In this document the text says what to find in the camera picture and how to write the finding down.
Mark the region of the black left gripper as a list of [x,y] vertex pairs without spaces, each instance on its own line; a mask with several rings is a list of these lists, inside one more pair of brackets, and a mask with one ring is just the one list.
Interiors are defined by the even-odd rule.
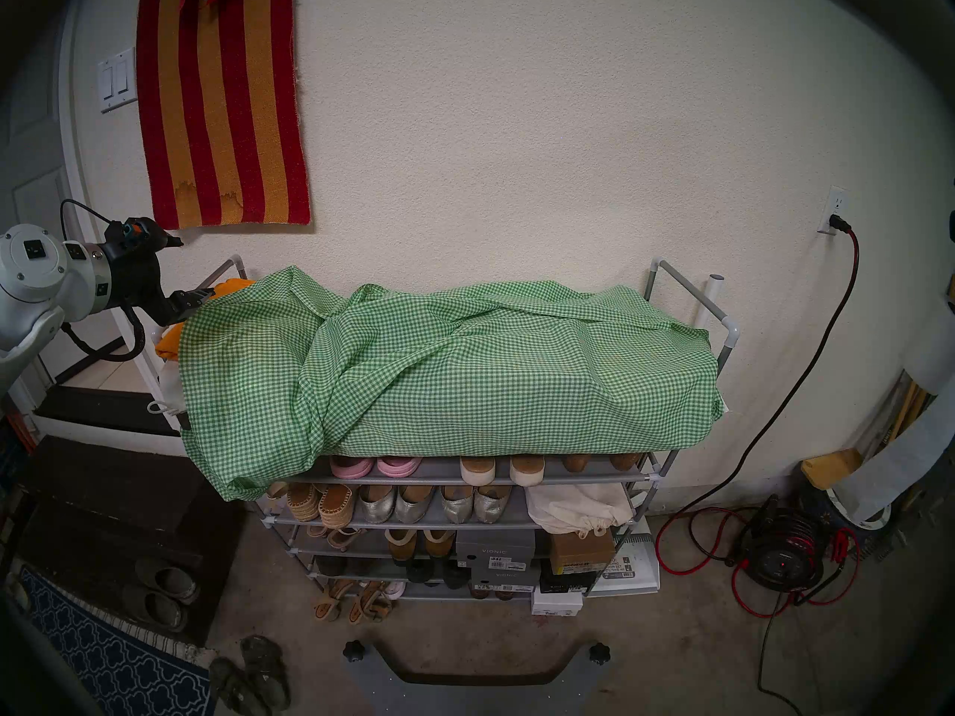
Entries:
[[143,246],[119,246],[112,251],[112,308],[138,307],[163,327],[189,317],[215,294],[214,288],[176,290],[173,300],[160,286],[156,253]]

